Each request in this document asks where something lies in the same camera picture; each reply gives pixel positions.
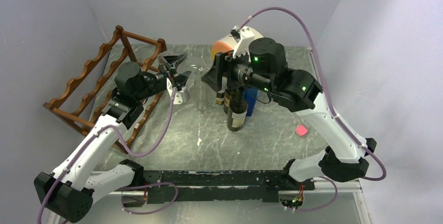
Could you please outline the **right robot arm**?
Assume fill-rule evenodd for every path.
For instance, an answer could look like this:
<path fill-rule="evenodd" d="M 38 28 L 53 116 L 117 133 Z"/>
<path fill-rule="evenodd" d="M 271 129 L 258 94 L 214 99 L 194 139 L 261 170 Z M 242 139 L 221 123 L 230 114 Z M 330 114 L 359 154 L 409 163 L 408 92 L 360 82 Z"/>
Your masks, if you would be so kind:
<path fill-rule="evenodd" d="M 320 176 L 347 182 L 366 175 L 366 156 L 376 141 L 351 138 L 350 127 L 332 113 L 320 83 L 308 71 L 288 67 L 283 45 L 271 38 L 259 38 L 249 44 L 245 56 L 235 57 L 233 51 L 217 53 L 202 81 L 213 91 L 220 91 L 223 79 L 231 88 L 266 92 L 278 105 L 308 122 L 327 142 L 327 148 L 318 154 L 290 162 L 282 175 L 287 189 Z"/>

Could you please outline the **clear glass wine bottle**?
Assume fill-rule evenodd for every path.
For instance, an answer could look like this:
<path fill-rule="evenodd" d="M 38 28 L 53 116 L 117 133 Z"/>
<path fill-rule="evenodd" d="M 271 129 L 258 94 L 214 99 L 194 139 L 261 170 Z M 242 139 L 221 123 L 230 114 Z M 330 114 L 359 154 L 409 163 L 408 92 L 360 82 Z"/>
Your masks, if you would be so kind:
<path fill-rule="evenodd" d="M 163 56 L 166 54 L 173 54 L 173 53 L 170 52 L 161 53 L 157 57 L 159 64 L 163 64 Z M 179 65 L 176 72 L 184 73 L 186 71 L 192 72 L 191 76 L 189 77 L 185 85 L 188 88 L 190 95 L 190 98 L 187 103 L 195 105 L 197 110 L 202 113 L 209 108 L 209 105 L 211 104 L 211 94 L 212 94 L 210 87 L 201 81 L 201 77 L 207 71 L 203 59 L 198 57 L 187 56 L 186 60 Z"/>

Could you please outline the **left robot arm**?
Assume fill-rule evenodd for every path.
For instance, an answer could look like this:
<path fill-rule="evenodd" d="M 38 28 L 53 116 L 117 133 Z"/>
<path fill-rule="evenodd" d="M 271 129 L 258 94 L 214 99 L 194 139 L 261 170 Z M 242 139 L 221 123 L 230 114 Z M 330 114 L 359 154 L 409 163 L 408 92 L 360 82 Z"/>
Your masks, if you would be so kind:
<path fill-rule="evenodd" d="M 185 53 L 160 53 L 158 73 L 143 71 L 136 62 L 119 66 L 115 89 L 90 133 L 79 146 L 51 173 L 41 172 L 34 186 L 41 203 L 37 223 L 43 223 L 43 212 L 49 212 L 47 223 L 76 223 L 91 206 L 121 188 L 139 190 L 145 185 L 144 168 L 131 160 L 121 161 L 114 168 L 92 175 L 109 148 L 119 142 L 127 153 L 137 157 L 126 144 L 126 133 L 141 115 L 143 102 L 161 92 L 170 96 L 170 107 L 188 101 L 186 82 L 190 71 L 179 72 Z"/>

